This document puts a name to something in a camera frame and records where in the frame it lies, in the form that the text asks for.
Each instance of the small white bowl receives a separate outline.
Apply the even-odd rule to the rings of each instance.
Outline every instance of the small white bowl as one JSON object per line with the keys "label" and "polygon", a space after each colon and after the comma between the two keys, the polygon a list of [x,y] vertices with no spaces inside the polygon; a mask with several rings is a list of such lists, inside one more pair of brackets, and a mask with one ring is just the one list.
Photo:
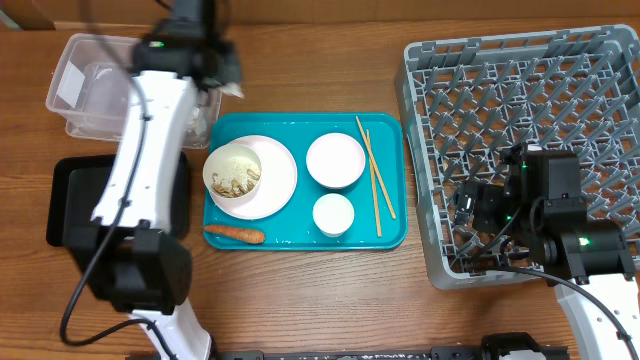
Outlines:
{"label": "small white bowl", "polygon": [[[257,169],[260,179],[253,180],[247,174],[247,169]],[[221,181],[230,182],[232,179],[238,180],[241,184],[251,179],[255,184],[251,191],[244,195],[227,198],[213,190],[213,174],[217,174],[217,178]],[[209,194],[219,206],[238,206],[245,204],[256,195],[260,180],[262,179],[262,163],[260,158],[248,146],[230,143],[217,148],[209,154],[207,161],[204,162],[202,168],[202,180],[209,190]]]}
{"label": "small white bowl", "polygon": [[365,163],[360,143],[345,134],[323,135],[307,151],[311,177],[329,189],[343,189],[353,184],[362,175]]}
{"label": "small white bowl", "polygon": [[313,222],[328,237],[338,237],[353,224],[355,210],[351,201],[340,194],[327,194],[313,205]]}

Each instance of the wood grain surface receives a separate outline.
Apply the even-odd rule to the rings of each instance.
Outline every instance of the wood grain surface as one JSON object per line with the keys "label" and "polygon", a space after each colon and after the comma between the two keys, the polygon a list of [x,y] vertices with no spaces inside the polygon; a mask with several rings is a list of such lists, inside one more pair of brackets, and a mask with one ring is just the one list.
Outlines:
{"label": "wood grain surface", "polygon": [[[76,0],[4,2],[31,4],[33,9],[27,14],[44,14],[56,29],[64,23],[85,21],[78,13]],[[149,0],[91,0],[91,5],[95,9],[94,21],[105,24],[155,24],[167,15],[166,10]],[[599,0],[537,0],[526,7],[511,0],[233,0],[231,10],[231,23],[245,25],[640,15],[635,0],[608,0],[606,6]],[[226,9],[221,7],[219,13],[224,16]]]}
{"label": "wood grain surface", "polygon": [[[438,21],[236,27],[246,99],[223,112],[383,111],[398,116],[393,78],[414,41],[626,23],[640,18]],[[137,36],[141,29],[114,34]],[[64,249],[45,242],[52,172],[62,158],[113,153],[112,143],[79,140],[45,106],[51,75],[72,32],[0,34],[0,358],[121,359],[152,350],[140,329],[69,348],[58,326],[79,272]],[[191,303],[223,351],[428,349],[479,344],[485,334],[526,331],[578,357],[552,289],[536,281],[440,291],[426,274],[409,151],[405,168],[409,234],[383,252],[223,252],[201,234],[206,151],[192,166],[194,259]],[[125,318],[89,291],[71,321],[85,338]]]}

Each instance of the white plate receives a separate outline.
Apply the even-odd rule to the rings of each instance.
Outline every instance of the white plate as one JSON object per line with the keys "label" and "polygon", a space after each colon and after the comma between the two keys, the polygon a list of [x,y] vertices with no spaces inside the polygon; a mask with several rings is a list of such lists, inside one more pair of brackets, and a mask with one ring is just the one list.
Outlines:
{"label": "white plate", "polygon": [[257,220],[273,215],[291,199],[298,183],[298,167],[291,152],[280,142],[266,136],[250,135],[231,143],[248,146],[262,164],[260,187],[251,201],[229,206],[213,202],[220,210],[242,220]]}

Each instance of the white cup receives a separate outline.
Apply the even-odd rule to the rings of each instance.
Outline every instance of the white cup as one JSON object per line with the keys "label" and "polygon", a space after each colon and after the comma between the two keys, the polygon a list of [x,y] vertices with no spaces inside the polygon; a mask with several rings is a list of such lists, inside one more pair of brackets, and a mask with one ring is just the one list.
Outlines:
{"label": "white cup", "polygon": [[[209,154],[207,161],[204,162],[202,168],[202,180],[209,190],[209,195],[215,200],[216,204],[221,207],[232,207],[246,204],[256,195],[260,186],[260,179],[253,180],[247,174],[247,169],[258,169],[260,178],[262,178],[262,165],[260,158],[248,146],[241,144],[227,144],[217,148]],[[251,191],[244,195],[227,198],[213,190],[213,174],[217,174],[220,180],[230,182],[232,179],[238,180],[241,184],[245,183],[245,179],[251,179],[255,184]]]}
{"label": "white cup", "polygon": [[351,201],[340,194],[327,194],[313,205],[313,222],[328,237],[338,237],[353,224],[355,210]]}

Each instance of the white bowl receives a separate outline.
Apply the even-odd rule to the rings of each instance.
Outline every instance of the white bowl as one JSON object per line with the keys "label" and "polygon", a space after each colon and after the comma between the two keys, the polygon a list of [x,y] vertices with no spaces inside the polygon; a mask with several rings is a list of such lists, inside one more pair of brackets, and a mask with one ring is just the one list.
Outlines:
{"label": "white bowl", "polygon": [[355,210],[351,201],[340,194],[324,195],[313,205],[313,222],[328,237],[344,234],[354,218]]}
{"label": "white bowl", "polygon": [[[249,168],[254,169],[254,171],[257,168],[260,179],[257,181],[251,179],[247,174],[247,169]],[[217,174],[217,178],[220,179],[223,184],[225,184],[225,182],[231,182],[232,179],[236,179],[242,186],[246,186],[247,180],[251,180],[255,186],[244,195],[235,198],[224,197],[213,190],[214,174]],[[260,158],[255,151],[241,144],[230,143],[217,148],[209,154],[202,168],[204,185],[207,187],[207,190],[209,190],[209,194],[213,200],[215,200],[216,204],[222,206],[238,206],[251,201],[256,195],[258,187],[260,187],[261,179],[262,163]]]}
{"label": "white bowl", "polygon": [[342,189],[353,184],[362,175],[365,163],[360,143],[345,134],[323,135],[307,151],[309,173],[329,189]]}
{"label": "white bowl", "polygon": [[220,210],[242,220],[257,220],[271,216],[291,199],[298,182],[298,168],[291,152],[280,142],[262,135],[249,135],[235,139],[231,144],[242,144],[260,157],[262,174],[260,187],[251,201],[238,206],[223,206],[213,199]]}

